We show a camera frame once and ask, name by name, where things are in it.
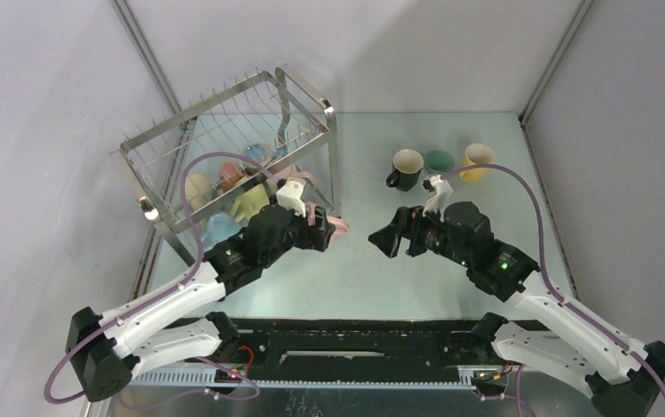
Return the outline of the light blue mug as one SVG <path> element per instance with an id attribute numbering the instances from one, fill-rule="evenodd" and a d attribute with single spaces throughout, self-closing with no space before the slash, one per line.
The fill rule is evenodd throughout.
<path id="1" fill-rule="evenodd" d="M 204 251 L 213 248 L 217 243 L 225 241 L 228 237 L 236 235 L 242 226 L 229 214 L 219 212 L 207 220 L 207 226 L 202 234 L 201 242 Z"/>

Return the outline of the pink faceted mug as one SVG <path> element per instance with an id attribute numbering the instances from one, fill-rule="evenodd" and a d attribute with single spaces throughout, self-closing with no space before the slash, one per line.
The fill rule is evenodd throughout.
<path id="1" fill-rule="evenodd" d="M 315 223 L 313 219 L 313 214 L 318 206 L 313 202 L 305 202 L 305 207 L 307 213 L 306 219 L 308 221 L 308 224 L 312 226 Z M 326 215 L 326 220 L 334 227 L 334 231 L 332 232 L 333 237 L 337 237 L 339 235 L 345 235 L 350 230 L 349 224 L 339 217 Z"/>

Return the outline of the black mug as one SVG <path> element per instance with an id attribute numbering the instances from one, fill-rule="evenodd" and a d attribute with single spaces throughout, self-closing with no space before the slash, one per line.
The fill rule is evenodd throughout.
<path id="1" fill-rule="evenodd" d="M 413 149 L 401 149 L 392 158 L 392 172 L 386 177 L 388 188 L 411 190 L 418 182 L 424 167 L 423 156 Z"/>

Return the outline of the mint green mug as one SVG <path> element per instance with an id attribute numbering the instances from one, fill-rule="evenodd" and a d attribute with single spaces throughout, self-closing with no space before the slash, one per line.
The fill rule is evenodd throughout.
<path id="1" fill-rule="evenodd" d="M 456 165 L 455 159 L 450 153 L 439 149 L 424 153 L 423 160 L 427 172 L 434 175 L 446 174 Z"/>

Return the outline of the yellow mug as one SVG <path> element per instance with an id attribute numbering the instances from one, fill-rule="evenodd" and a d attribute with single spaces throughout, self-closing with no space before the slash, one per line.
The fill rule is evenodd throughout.
<path id="1" fill-rule="evenodd" d="M 469 167 L 479 164 L 491 164 L 494 161 L 495 153 L 492 148 L 482 143 L 470 144 L 464 152 L 463 166 Z M 479 182 L 486 174 L 487 169 L 470 169 L 459 174 L 464 182 Z"/>

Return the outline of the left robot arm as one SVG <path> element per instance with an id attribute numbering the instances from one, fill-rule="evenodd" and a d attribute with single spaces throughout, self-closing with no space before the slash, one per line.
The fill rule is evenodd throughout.
<path id="1" fill-rule="evenodd" d="M 179 328 L 170 324 L 208 303 L 221 301 L 260 279 L 292 248 L 324 252 L 348 225 L 322 207 L 297 215 L 279 204 L 265 206 L 246 227 L 217 242 L 185 273 L 118 308 L 72 315 L 65 351 L 91 402 L 122 391 L 138 375 L 195 356 L 230 361 L 239 350 L 226 314 L 211 312 Z"/>

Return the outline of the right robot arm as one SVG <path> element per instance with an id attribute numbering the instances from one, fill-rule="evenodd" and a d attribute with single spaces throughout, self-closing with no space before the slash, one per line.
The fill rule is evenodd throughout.
<path id="1" fill-rule="evenodd" d="M 409 256 L 432 252 L 465 267 L 476 288 L 532 314 L 554 334 L 545 338 L 487 313 L 471 330 L 475 360 L 500 357 L 533 367 L 584 394 L 602 416 L 646 416 L 665 391 L 664 342 L 632 338 L 549 288 L 537 262 L 496 239 L 489 218 L 472 202 L 455 202 L 442 214 L 400 207 L 368 237 L 389 258 L 404 239 Z"/>

